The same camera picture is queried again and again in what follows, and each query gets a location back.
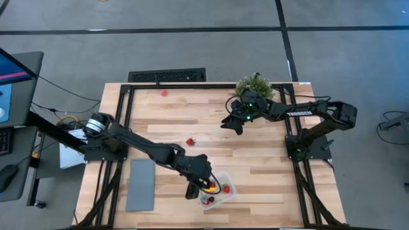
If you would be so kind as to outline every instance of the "concrete floor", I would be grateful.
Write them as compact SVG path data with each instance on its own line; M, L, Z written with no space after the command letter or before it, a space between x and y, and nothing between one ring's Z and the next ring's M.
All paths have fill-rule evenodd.
M282 0L282 5L287 26L409 24L407 1ZM278 25L271 0L11 0L0 16L0 31ZM299 81L312 82L316 95L330 95L359 110L353 130L330 135L348 223L407 229L409 194L403 183L409 181L408 149L381 142L375 128L383 112L409 106L409 32L290 32L289 38ZM204 67L208 81L237 81L252 72L289 81L280 32L15 35L0 36L0 45L10 53L43 51L43 77L91 98L101 97L106 82L125 82L129 71L138 70ZM41 80L34 101L68 111L92 104ZM400 131L382 135L409 141L399 139ZM24 206L27 191L19 201L0 203L0 229L69 226L82 172L80 167L43 180L38 197L49 205L44 210Z

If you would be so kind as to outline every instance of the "monitor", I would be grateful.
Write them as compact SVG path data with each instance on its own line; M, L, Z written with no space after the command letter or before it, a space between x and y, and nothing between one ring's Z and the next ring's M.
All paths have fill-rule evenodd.
M0 48L0 85L36 78L35 73Z

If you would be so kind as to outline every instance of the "gray pad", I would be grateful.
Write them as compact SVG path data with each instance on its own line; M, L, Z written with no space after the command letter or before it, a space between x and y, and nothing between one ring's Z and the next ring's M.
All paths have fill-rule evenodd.
M150 159L130 162L126 211L152 211L155 200L155 163Z

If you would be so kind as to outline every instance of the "red object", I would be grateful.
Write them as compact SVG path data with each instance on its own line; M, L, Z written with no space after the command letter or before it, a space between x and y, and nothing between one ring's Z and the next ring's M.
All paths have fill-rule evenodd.
M188 146L193 146L194 145L194 140L192 138L187 139L186 144Z
M224 192L224 193L230 193L230 187L229 187L229 185L226 185L226 186L223 188L223 192Z

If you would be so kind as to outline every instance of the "black grate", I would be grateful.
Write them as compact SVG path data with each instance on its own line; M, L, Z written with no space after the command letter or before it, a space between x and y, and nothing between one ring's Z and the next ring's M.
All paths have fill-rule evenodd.
M129 72L128 82L205 82L205 68Z

